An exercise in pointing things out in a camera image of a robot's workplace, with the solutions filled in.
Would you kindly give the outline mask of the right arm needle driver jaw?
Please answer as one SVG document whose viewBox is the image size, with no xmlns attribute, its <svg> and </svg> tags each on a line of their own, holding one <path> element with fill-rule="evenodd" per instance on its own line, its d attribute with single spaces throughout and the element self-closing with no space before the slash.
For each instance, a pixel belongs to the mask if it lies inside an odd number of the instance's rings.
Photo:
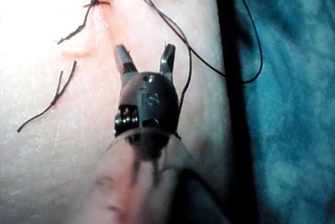
<svg viewBox="0 0 335 224">
<path fill-rule="evenodd" d="M 175 60 L 175 45 L 168 43 L 161 56 L 159 73 L 170 82 L 173 81 L 173 68 Z"/>
<path fill-rule="evenodd" d="M 117 70 L 120 74 L 121 84 L 127 84 L 138 73 L 129 51 L 123 44 L 116 45 L 114 56 Z"/>
</svg>

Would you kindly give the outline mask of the right arm needle driver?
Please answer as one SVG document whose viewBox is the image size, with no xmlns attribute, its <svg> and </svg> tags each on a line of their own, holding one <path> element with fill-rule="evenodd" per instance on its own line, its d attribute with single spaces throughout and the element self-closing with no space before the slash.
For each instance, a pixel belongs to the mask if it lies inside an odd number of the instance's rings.
<svg viewBox="0 0 335 224">
<path fill-rule="evenodd" d="M 136 128 L 158 128 L 174 134 L 179 120 L 178 96 L 173 83 L 155 72 L 121 75 L 115 135 Z"/>
</svg>

